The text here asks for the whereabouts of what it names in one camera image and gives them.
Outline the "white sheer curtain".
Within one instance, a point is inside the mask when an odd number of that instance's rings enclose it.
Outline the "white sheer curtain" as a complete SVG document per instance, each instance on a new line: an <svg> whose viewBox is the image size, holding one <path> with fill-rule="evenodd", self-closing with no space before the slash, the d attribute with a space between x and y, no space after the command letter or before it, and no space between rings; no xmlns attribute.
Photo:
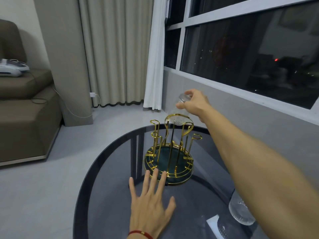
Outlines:
<svg viewBox="0 0 319 239"><path fill-rule="evenodd" d="M144 108L162 109L166 0L154 0Z"/></svg>

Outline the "white handheld vacuum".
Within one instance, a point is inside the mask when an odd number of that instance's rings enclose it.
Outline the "white handheld vacuum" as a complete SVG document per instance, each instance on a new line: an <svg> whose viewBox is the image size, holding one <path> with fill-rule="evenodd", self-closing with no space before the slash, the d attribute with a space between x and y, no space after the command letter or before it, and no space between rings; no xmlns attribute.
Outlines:
<svg viewBox="0 0 319 239"><path fill-rule="evenodd" d="M0 77L19 77L29 71L29 66L24 62L15 59L0 59Z"/></svg>

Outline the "person's left hand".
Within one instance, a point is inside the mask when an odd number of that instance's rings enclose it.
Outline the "person's left hand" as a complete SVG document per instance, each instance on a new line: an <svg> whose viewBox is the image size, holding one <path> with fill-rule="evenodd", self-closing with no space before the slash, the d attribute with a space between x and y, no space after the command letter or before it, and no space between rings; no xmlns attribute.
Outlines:
<svg viewBox="0 0 319 239"><path fill-rule="evenodd" d="M147 170L140 196L131 202L129 234L142 234L148 239L158 239L169 224L173 214L166 214L163 207L162 194L165 187L166 172L162 172L161 179L155 186L154 193L150 193L150 171Z"/></svg>

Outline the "brown sofa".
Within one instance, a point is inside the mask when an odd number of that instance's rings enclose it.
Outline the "brown sofa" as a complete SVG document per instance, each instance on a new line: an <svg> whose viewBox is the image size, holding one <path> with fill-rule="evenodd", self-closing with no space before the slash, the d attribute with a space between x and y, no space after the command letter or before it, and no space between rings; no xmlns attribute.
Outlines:
<svg viewBox="0 0 319 239"><path fill-rule="evenodd" d="M2 19L0 59L27 63L17 25ZM0 167L47 158L62 121L54 88L48 69L0 77Z"/></svg>

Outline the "person's right hand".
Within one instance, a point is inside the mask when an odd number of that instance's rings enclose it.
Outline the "person's right hand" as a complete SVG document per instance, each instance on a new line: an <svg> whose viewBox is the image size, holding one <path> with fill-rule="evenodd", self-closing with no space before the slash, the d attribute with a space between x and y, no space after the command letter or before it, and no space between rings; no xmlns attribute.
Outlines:
<svg viewBox="0 0 319 239"><path fill-rule="evenodd" d="M197 89L187 90L184 94L190 95L191 97L191 100L187 102L191 102L192 109L187 111L190 114L197 116L199 120L204 123L204 113L211 107L207 96Z"/></svg>

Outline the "person's right forearm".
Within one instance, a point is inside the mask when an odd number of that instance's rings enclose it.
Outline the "person's right forearm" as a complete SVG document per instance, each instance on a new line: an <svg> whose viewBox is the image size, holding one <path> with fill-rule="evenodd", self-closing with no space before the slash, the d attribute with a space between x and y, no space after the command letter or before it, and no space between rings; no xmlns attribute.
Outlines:
<svg viewBox="0 0 319 239"><path fill-rule="evenodd" d="M319 239L319 192L301 171L210 105L199 111L235 188L269 239Z"/></svg>

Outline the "beige curtain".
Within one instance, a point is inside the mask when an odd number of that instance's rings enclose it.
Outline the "beige curtain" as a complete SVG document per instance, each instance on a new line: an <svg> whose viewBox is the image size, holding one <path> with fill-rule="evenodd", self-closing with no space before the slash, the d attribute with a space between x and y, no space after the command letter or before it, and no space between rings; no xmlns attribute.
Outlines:
<svg viewBox="0 0 319 239"><path fill-rule="evenodd" d="M144 100L154 0L78 0L95 107Z"/></svg>

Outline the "white framed window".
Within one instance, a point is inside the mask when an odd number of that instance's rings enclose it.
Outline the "white framed window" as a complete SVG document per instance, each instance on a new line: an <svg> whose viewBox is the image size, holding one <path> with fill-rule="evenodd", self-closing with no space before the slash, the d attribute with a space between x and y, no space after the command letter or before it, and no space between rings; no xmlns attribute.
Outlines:
<svg viewBox="0 0 319 239"><path fill-rule="evenodd" d="M165 0L164 70L319 125L319 0Z"/></svg>

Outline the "clear textured glass cup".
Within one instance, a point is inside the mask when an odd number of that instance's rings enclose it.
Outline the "clear textured glass cup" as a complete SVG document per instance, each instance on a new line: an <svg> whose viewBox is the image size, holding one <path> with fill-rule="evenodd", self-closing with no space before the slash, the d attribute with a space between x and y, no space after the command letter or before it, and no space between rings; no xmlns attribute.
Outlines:
<svg viewBox="0 0 319 239"><path fill-rule="evenodd" d="M240 239L241 228L233 218L219 217L217 228L224 239Z"/></svg>
<svg viewBox="0 0 319 239"><path fill-rule="evenodd" d="M233 218L242 225L253 225L256 219L253 217L243 199L235 189L229 202L229 211Z"/></svg>
<svg viewBox="0 0 319 239"><path fill-rule="evenodd" d="M181 93L175 102L173 102L172 108L169 110L168 115L170 116L168 118L169 123L172 123L176 126L182 126L185 122L189 122L189 112L186 109L178 109L176 107L176 104L178 103L185 103L186 101L190 101L191 97L190 95L185 95L184 93Z"/></svg>

